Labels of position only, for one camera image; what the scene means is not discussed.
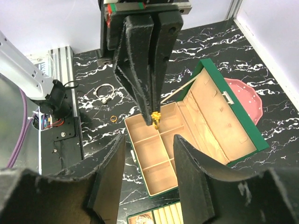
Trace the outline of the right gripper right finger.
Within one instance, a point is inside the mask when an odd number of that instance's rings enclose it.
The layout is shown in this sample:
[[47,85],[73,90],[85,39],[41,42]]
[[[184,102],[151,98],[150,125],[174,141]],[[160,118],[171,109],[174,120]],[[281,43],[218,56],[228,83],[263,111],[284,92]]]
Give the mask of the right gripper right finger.
[[241,224],[242,173],[200,152],[179,134],[173,149],[184,223]]

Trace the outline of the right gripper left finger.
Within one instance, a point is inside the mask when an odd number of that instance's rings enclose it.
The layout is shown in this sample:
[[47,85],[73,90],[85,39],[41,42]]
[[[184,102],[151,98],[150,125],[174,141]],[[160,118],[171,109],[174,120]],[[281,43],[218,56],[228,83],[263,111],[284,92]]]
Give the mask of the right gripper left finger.
[[125,151],[125,136],[119,134],[100,151],[55,174],[74,185],[85,185],[85,190],[80,187],[72,196],[83,197],[81,210],[89,216],[90,224],[117,222]]

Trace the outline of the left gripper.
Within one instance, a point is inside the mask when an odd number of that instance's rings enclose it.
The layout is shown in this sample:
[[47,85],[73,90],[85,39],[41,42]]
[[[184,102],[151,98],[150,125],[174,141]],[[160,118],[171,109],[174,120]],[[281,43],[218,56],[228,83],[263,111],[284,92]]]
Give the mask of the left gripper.
[[168,61],[183,26],[181,15],[191,9],[189,0],[100,1],[100,58],[114,55],[114,74],[147,126],[152,125],[152,112],[160,111]]

